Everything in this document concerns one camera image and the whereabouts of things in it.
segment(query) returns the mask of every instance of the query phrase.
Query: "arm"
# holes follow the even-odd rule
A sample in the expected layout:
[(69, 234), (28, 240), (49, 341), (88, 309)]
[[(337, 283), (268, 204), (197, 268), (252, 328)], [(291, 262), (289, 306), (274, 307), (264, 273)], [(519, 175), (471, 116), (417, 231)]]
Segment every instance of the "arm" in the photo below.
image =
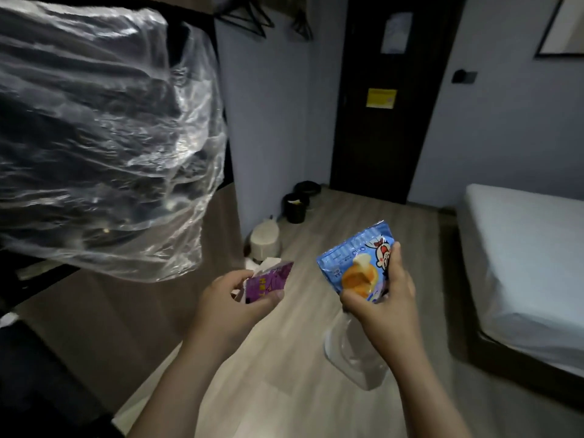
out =
[(203, 291), (176, 359), (162, 375), (129, 438), (193, 438), (199, 407), (215, 372), (284, 297), (283, 291), (277, 291), (252, 304), (234, 301), (231, 291), (251, 276), (248, 270), (229, 272)]
[(402, 265), (401, 246), (391, 249), (390, 292), (372, 304), (344, 291), (343, 305), (361, 322), (365, 334), (390, 366), (399, 386), (408, 430), (419, 438), (470, 438), (426, 356), (412, 277)]

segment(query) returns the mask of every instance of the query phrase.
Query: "clothes hanger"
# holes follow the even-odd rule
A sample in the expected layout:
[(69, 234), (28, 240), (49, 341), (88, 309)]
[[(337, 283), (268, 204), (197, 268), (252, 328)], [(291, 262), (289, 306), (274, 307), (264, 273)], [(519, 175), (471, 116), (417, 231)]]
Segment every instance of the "clothes hanger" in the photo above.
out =
[[(233, 14), (234, 11), (239, 9), (244, 9), (248, 14), (248, 18)], [(261, 17), (260, 19), (256, 17), (255, 12), (259, 14)], [(263, 11), (257, 0), (230, 0), (215, 12), (215, 18), (264, 38), (266, 38), (266, 32), (264, 32), (262, 26), (274, 27), (274, 22)], [(246, 27), (245, 25), (230, 19), (244, 21), (246, 23), (251, 23), (251, 25), (250, 27)]]
[(294, 32), (301, 35), (306, 41), (312, 41), (314, 39), (314, 36), (312, 35), (312, 29), (310, 28), (308, 19), (306, 18), (306, 11), (303, 9), (298, 10), (296, 18), (292, 23), (292, 29), (294, 29)]

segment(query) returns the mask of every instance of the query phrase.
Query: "white bed sheet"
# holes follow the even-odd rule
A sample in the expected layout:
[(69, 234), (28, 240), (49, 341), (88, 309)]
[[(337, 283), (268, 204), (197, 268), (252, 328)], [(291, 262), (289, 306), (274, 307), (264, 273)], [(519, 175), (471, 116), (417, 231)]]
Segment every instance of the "white bed sheet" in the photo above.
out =
[(584, 377), (584, 201), (471, 184), (458, 224), (483, 332)]

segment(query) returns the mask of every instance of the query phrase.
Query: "dark wooden door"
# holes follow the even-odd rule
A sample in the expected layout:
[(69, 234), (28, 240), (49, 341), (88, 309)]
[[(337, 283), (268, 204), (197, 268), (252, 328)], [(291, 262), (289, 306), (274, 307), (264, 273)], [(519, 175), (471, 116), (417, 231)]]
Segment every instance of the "dark wooden door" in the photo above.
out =
[[(463, 5), (349, 0), (333, 189), (405, 203)], [(386, 32), (388, 21), (401, 36)], [(397, 91), (393, 109), (367, 106), (379, 106), (385, 90)]]

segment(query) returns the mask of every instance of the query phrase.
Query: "plastic trash bag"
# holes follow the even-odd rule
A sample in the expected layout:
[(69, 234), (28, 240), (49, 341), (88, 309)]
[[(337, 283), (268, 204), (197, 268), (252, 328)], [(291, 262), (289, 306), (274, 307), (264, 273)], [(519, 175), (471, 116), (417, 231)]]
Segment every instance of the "plastic trash bag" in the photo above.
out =
[(208, 36), (143, 9), (0, 0), (0, 240), (135, 281), (201, 263), (227, 131)]

